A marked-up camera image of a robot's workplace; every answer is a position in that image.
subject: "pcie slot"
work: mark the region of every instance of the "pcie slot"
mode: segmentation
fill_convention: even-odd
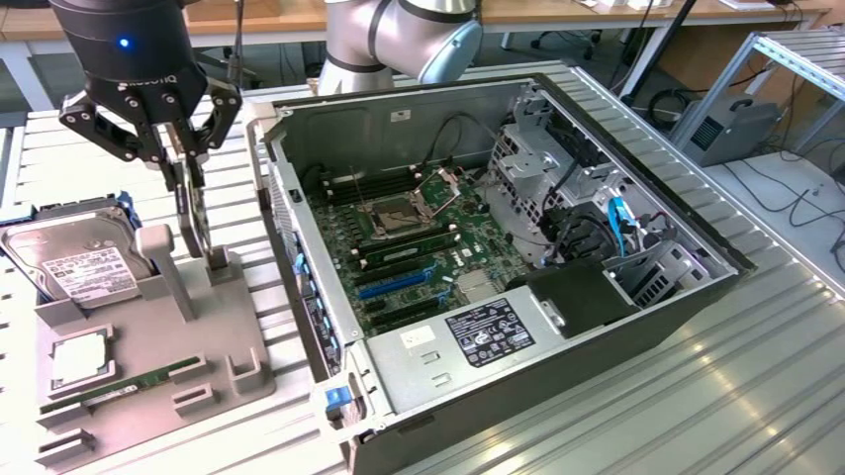
[[[391,310],[390,312],[384,312],[383,314],[371,317],[370,322],[374,326],[380,326],[392,324],[398,320],[406,321],[407,319],[418,316],[422,312],[439,307],[440,301],[440,297],[431,297],[415,304],[404,306],[402,309]]]
[[[415,260],[408,260],[396,265],[391,265],[390,267],[384,267],[378,270],[372,270],[370,272],[364,272],[362,275],[355,277],[352,283],[358,285],[371,284],[379,280],[390,279],[406,272],[411,272],[412,270],[418,270],[420,268],[420,263]]]
[[[396,292],[398,290],[423,284],[431,278],[434,268],[435,265],[427,267],[422,272],[411,274],[407,277],[402,277],[400,279],[379,284],[368,289],[363,289],[358,292],[358,298],[360,300],[372,299],[380,295],[390,294],[391,292]]]

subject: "motherboard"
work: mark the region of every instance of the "motherboard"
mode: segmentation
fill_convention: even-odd
[[[531,270],[490,215],[487,188],[459,168],[439,167],[324,181],[308,196],[368,336],[492,297]]]

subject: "slotted aluminum surface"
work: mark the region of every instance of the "slotted aluminum surface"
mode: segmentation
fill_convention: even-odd
[[[754,49],[845,101],[845,30],[765,33]]]
[[[823,282],[766,236],[717,185],[705,182],[667,142],[591,78],[556,62],[479,68],[466,77],[543,72],[639,156],[717,230],[759,266],[757,274],[654,350],[440,454],[411,474],[466,473],[831,473],[845,467],[845,311]],[[300,97],[303,87],[253,96]],[[252,300],[279,390],[269,398],[88,465],[77,473],[342,473],[336,447],[316,432],[310,373],[279,273],[260,228],[239,127],[208,165],[212,239],[244,252]],[[112,167],[113,186],[136,195],[145,222],[169,223],[173,205],[155,172],[105,157],[60,128],[55,113],[31,115],[19,131],[16,198],[43,201],[67,190],[99,191],[91,166]],[[14,433],[27,399],[21,373],[31,351],[33,293],[0,261],[0,472],[39,472],[19,448],[39,430]]]

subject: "hard drive label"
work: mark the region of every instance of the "hard drive label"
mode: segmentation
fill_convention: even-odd
[[[117,247],[45,261],[43,266],[75,302],[85,302],[137,287]]]
[[[448,317],[446,324],[466,360],[476,368],[535,343],[507,299]]]

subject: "wooden desk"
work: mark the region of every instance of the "wooden desk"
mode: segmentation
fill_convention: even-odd
[[[805,21],[801,27],[814,23],[827,7],[818,0],[798,0]],[[650,12],[646,26],[655,27],[626,89],[637,81],[661,38],[665,36],[679,0],[675,5]],[[578,31],[629,29],[639,26],[643,11],[627,7],[614,8],[605,14],[586,8],[572,0],[484,0],[482,22],[486,33]],[[718,0],[698,0],[685,25],[718,25],[765,23],[781,15],[775,12],[735,12]],[[9,10],[0,17],[0,58],[14,77],[33,110],[55,107],[49,94],[29,63],[31,56],[71,52],[59,21],[52,10]],[[233,21],[187,22],[191,42],[196,48],[231,45]],[[291,44],[324,40],[326,10],[323,0],[284,0],[283,15],[244,21],[244,45]],[[302,50],[288,47],[285,54],[297,70],[302,70]]]

